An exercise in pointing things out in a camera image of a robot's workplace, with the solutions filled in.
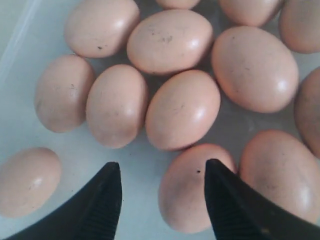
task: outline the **eggshell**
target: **eggshell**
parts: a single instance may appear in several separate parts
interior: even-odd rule
[[[179,155],[169,166],[159,188],[158,204],[164,221],[182,233],[198,233],[211,226],[205,200],[205,169],[219,159],[234,173],[237,167],[222,147],[202,144]]]
[[[259,27],[270,21],[284,0],[219,0],[223,12],[236,24]]]
[[[95,139],[109,148],[132,142],[144,125],[148,87],[129,65],[115,65],[95,81],[86,106],[88,126]]]
[[[319,0],[285,1],[279,18],[279,31],[288,48],[302,54],[320,52],[319,13]]]
[[[22,150],[0,165],[0,215],[28,215],[50,198],[60,181],[62,166],[50,149]]]
[[[201,0],[155,0],[164,9],[192,9]]]
[[[320,216],[320,170],[312,153],[280,130],[258,133],[245,147],[240,177],[267,199],[315,223]]]
[[[200,140],[216,120],[221,97],[215,81],[200,70],[169,79],[149,105],[145,128],[158,149],[173,151]]]
[[[196,66],[213,40],[213,27],[200,14],[166,10],[146,18],[133,30],[127,55],[139,70],[167,75]]]
[[[294,104],[294,119],[303,140],[320,158],[320,67],[302,82]]]
[[[212,67],[225,94],[258,113],[285,108],[299,85],[292,53],[274,35],[257,27],[224,31],[213,46]]]
[[[134,0],[84,0],[70,13],[64,38],[80,56],[105,58],[126,44],[139,21]]]
[[[65,133],[86,120],[86,101],[95,80],[90,64],[76,55],[63,55],[49,64],[38,80],[34,108],[50,131]]]

